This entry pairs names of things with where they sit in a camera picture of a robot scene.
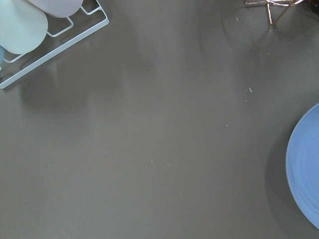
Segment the blue plate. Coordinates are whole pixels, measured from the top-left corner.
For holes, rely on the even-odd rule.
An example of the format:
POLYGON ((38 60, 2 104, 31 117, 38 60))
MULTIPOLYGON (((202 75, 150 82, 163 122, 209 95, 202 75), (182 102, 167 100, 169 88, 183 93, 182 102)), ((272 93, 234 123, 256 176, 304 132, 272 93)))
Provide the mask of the blue plate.
POLYGON ((309 109, 296 124, 286 152, 286 176, 291 194, 303 215, 319 227, 319 106, 309 109))

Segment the pink cup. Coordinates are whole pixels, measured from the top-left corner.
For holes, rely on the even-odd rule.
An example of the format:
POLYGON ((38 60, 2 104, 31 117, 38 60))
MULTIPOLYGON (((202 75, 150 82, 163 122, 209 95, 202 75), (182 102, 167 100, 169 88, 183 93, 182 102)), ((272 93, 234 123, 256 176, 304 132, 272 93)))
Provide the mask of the pink cup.
POLYGON ((82 6, 83 0, 29 0, 32 5, 57 18, 69 17, 82 6))

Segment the pale green cup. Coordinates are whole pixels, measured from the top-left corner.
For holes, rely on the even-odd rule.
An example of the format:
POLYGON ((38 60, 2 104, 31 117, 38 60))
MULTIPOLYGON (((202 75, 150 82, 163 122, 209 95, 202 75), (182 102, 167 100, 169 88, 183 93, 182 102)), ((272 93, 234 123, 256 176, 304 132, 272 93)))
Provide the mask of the pale green cup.
POLYGON ((0 2, 0 45, 12 54, 26 54, 45 39, 48 20, 26 0, 0 2))

